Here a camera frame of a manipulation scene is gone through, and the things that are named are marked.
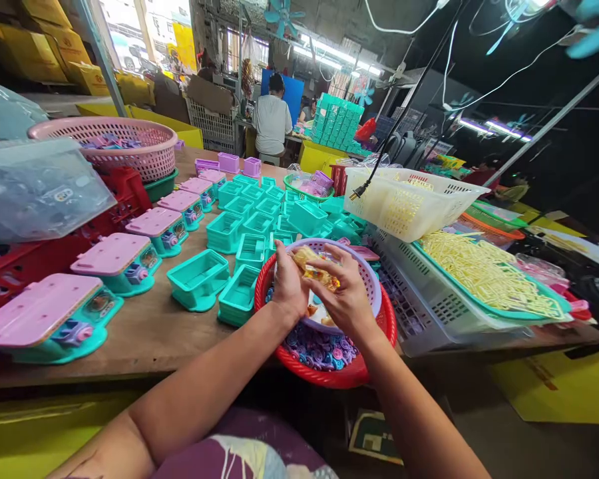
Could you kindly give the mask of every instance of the person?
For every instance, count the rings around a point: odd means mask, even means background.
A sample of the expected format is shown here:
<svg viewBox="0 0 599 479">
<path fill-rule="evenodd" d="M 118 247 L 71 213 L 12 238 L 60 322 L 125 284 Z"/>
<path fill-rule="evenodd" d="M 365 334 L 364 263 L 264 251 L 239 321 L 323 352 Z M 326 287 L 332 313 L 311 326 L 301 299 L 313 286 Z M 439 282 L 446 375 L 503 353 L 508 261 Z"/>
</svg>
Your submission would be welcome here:
<svg viewBox="0 0 599 479">
<path fill-rule="evenodd" d="M 299 114 L 299 121 L 301 123 L 307 123 L 315 118 L 315 112 L 317 111 L 317 99 L 313 98 L 311 106 L 305 106 L 302 108 Z"/>
<path fill-rule="evenodd" d="M 339 263 L 309 262 L 339 279 L 332 293 L 302 277 L 282 242 L 276 248 L 272 300 L 130 405 L 49 478 L 336 478 L 289 426 L 230 409 L 304 316 L 310 289 L 363 355 L 409 477 L 490 477 L 375 322 L 357 261 L 327 245 Z"/>
<path fill-rule="evenodd" d="M 253 126 L 258 133 L 255 148 L 269 156 L 284 156 L 284 136 L 293 131 L 293 121 L 284 96 L 284 79 L 279 73 L 271 76 L 269 94 L 258 98 L 253 111 Z"/>
</svg>

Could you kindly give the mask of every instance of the purple plastic part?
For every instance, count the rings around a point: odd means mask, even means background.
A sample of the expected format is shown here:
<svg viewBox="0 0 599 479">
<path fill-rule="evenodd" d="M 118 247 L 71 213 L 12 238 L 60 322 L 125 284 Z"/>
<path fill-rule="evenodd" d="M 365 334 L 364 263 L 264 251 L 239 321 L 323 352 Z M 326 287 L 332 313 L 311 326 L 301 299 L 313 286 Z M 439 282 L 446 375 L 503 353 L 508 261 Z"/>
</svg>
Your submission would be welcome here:
<svg viewBox="0 0 599 479">
<path fill-rule="evenodd" d="M 251 178 L 259 178 L 262 174 L 262 162 L 257 158 L 249 156 L 244 160 L 244 175 Z"/>
<path fill-rule="evenodd" d="M 218 153 L 220 171 L 237 174 L 240 172 L 240 157 L 230 153 Z"/>
<path fill-rule="evenodd" d="M 195 171 L 199 175 L 203 171 L 207 170 L 216 170 L 220 171 L 220 162 L 213 160 L 203 160 L 201 158 L 197 158 L 195 160 Z"/>
</svg>

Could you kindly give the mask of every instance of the pink plastic part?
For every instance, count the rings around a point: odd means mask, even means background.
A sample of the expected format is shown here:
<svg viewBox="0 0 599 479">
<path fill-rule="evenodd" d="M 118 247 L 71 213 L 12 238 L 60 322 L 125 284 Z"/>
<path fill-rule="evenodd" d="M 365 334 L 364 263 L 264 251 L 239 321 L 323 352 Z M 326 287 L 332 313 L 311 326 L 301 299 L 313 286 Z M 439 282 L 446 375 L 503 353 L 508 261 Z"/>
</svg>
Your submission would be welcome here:
<svg viewBox="0 0 599 479">
<path fill-rule="evenodd" d="M 202 178 L 189 178 L 187 181 L 180 185 L 180 189 L 201 195 L 213 187 L 213 183 Z"/>
<path fill-rule="evenodd" d="M 184 190 L 177 190 L 163 197 L 157 202 L 157 205 L 167 210 L 184 213 L 198 201 L 200 201 L 200 195 Z"/>
<path fill-rule="evenodd" d="M 64 273 L 31 283 L 0 308 L 0 347 L 43 341 L 100 287 L 100 278 Z"/>
<path fill-rule="evenodd" d="M 157 207 L 147 210 L 146 213 L 137 218 L 133 218 L 126 225 L 126 230 L 129 233 L 157 238 L 181 219 L 181 213 Z"/>
<path fill-rule="evenodd" d="M 226 179 L 226 173 L 208 170 L 198 175 L 201 179 L 211 183 L 219 183 Z"/>
<path fill-rule="evenodd" d="M 251 178 L 259 178 L 262 174 L 262 162 L 257 158 L 249 156 L 244 160 L 244 175 Z"/>
<path fill-rule="evenodd" d="M 171 128 L 146 120 L 111 116 L 77 116 L 38 123 L 27 134 L 43 140 L 68 136 L 77 141 L 93 141 L 106 133 L 115 133 L 121 140 L 135 140 L 140 148 L 97 150 L 81 148 L 80 153 L 103 170 L 130 166 L 142 176 L 144 183 L 154 182 L 175 170 L 175 144 L 178 135 Z"/>
<path fill-rule="evenodd" d="M 201 158 L 197 158 L 195 160 L 195 171 L 197 172 L 198 176 L 200 175 L 200 173 L 209 170 L 220 171 L 220 162 L 213 160 L 203 160 Z"/>
<path fill-rule="evenodd" d="M 218 153 L 220 171 L 237 174 L 240 172 L 240 157 L 230 153 Z"/>
<path fill-rule="evenodd" d="M 151 243 L 147 237 L 113 233 L 86 253 L 78 254 L 71 271 L 78 274 L 117 276 Z"/>
</svg>

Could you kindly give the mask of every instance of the workbench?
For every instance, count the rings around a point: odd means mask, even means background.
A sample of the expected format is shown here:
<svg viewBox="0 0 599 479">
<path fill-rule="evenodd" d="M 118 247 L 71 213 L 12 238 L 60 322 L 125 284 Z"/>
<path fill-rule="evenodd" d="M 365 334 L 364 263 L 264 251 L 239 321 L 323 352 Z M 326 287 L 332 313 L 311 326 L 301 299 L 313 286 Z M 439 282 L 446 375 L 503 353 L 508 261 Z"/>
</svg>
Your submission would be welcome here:
<svg viewBox="0 0 599 479">
<path fill-rule="evenodd" d="M 217 153 L 187 147 L 177 151 L 178 183 L 195 174 L 196 158 L 217 160 Z M 262 175 L 275 178 L 278 186 L 284 189 L 286 170 L 283 168 L 263 164 Z M 182 253 L 164 258 L 155 273 L 155 286 L 150 291 L 124 300 L 124 306 L 106 327 L 108 339 L 100 349 L 60 366 L 12 364 L 8 357 L 0 355 L 0 388 L 85 383 L 169 373 L 226 338 L 234 328 L 218 322 L 218 304 L 205 313 L 189 313 L 171 297 L 171 286 L 166 278 L 169 269 L 206 249 L 206 225 L 219 213 L 215 203 L 213 210 L 205 214 L 200 229 L 191 233 L 182 244 Z M 229 255 L 227 259 L 233 272 L 235 256 Z M 554 349 L 597 342 L 599 331 L 593 327 L 581 327 L 563 333 L 545 331 L 534 338 L 518 339 L 497 349 L 514 349 L 517 353 L 523 349 L 529 355 L 538 348 Z"/>
</svg>

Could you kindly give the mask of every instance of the white plastic crate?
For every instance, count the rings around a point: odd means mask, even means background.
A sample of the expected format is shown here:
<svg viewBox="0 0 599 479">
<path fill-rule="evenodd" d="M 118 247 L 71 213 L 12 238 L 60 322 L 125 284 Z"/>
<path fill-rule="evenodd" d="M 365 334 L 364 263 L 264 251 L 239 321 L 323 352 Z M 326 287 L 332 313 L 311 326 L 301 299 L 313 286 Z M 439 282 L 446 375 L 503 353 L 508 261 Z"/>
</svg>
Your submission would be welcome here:
<svg viewBox="0 0 599 479">
<path fill-rule="evenodd" d="M 346 168 L 348 176 L 344 209 L 402 241 L 422 236 L 454 223 L 488 188 L 406 168 L 378 168 L 361 198 L 351 200 L 353 190 L 370 177 L 367 168 Z M 432 186 L 426 190 L 409 180 Z"/>
</svg>

